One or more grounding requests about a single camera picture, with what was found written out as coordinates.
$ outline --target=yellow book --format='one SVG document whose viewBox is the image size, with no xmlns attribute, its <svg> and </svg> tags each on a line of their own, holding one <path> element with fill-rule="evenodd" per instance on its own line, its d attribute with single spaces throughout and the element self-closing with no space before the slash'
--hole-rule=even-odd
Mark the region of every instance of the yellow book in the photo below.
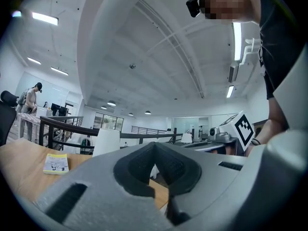
<svg viewBox="0 0 308 231">
<path fill-rule="evenodd" d="M 47 154 L 43 172 L 55 175 L 62 175 L 68 172 L 67 154 Z"/>
</svg>

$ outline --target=white cube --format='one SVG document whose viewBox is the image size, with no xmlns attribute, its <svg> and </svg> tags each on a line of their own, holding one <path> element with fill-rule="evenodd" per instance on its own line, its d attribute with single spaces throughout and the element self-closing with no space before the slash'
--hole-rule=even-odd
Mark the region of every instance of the white cube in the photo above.
<svg viewBox="0 0 308 231">
<path fill-rule="evenodd" d="M 36 117 L 40 118 L 41 116 L 52 116 L 52 110 L 38 107 Z"/>
<path fill-rule="evenodd" d="M 237 113 L 222 123 L 219 126 L 219 131 L 221 133 L 227 132 L 232 138 L 238 138 L 244 151 L 255 135 L 244 111 Z"/>
</svg>

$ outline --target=computer monitor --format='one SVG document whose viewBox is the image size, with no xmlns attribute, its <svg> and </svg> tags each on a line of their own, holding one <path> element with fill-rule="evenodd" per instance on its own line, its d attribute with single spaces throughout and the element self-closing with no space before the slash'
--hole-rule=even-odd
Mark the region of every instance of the computer monitor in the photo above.
<svg viewBox="0 0 308 231">
<path fill-rule="evenodd" d="M 51 110 L 52 110 L 52 115 L 53 115 L 53 116 L 56 115 L 57 110 L 59 110 L 59 109 L 60 109 L 60 106 L 59 106 L 59 105 L 52 103 L 52 105 L 51 105 Z"/>
<path fill-rule="evenodd" d="M 66 116 L 66 113 L 67 113 L 67 108 L 65 107 L 59 108 L 59 116 Z"/>
</svg>

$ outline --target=window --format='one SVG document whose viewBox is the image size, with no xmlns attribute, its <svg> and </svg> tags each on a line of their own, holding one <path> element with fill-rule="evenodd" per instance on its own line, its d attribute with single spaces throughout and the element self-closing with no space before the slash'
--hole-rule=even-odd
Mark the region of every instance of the window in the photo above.
<svg viewBox="0 0 308 231">
<path fill-rule="evenodd" d="M 123 127 L 123 122 L 124 122 L 123 118 L 96 112 L 93 128 L 106 128 L 121 132 Z"/>
<path fill-rule="evenodd" d="M 116 130 L 122 131 L 123 121 L 124 121 L 123 118 L 119 118 L 119 117 L 117 118 L 116 125 L 115 125 Z"/>
<path fill-rule="evenodd" d="M 101 128 L 102 127 L 103 117 L 104 117 L 103 114 L 96 113 L 93 128 Z"/>
</svg>

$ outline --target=pipe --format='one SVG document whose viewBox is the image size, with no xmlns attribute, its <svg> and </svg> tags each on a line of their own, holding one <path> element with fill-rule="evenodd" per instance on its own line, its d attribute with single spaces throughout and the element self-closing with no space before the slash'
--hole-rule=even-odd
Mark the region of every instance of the pipe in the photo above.
<svg viewBox="0 0 308 231">
<path fill-rule="evenodd" d="M 254 42 L 255 42 L 255 44 L 261 44 L 261 40 L 260 39 L 255 39 L 255 38 L 245 39 L 245 42 L 247 44 L 253 44 Z"/>
<path fill-rule="evenodd" d="M 253 48 L 252 48 L 251 45 L 247 45 L 247 46 L 245 47 L 245 49 L 244 49 L 244 55 L 243 55 L 243 59 L 242 59 L 242 62 L 240 63 L 240 65 L 243 65 L 243 64 L 245 63 L 247 53 L 250 53 L 250 54 L 252 54 L 252 53 L 253 53 L 253 54 L 258 53 L 258 51 L 253 52 L 253 50 L 259 49 L 259 48 L 260 48 L 259 45 L 255 45 Z"/>
<path fill-rule="evenodd" d="M 259 49 L 260 48 L 259 44 L 261 44 L 261 40 L 260 39 L 255 39 L 255 38 L 252 38 L 252 39 L 248 39 L 247 38 L 247 39 L 245 39 L 245 42 L 247 44 L 251 44 L 251 45 L 245 46 L 244 54 L 243 54 L 243 59 L 242 59 L 242 62 L 240 63 L 240 65 L 243 65 L 245 63 L 248 50 L 251 50 L 250 53 L 257 53 L 257 52 L 254 52 L 254 49 Z"/>
</svg>

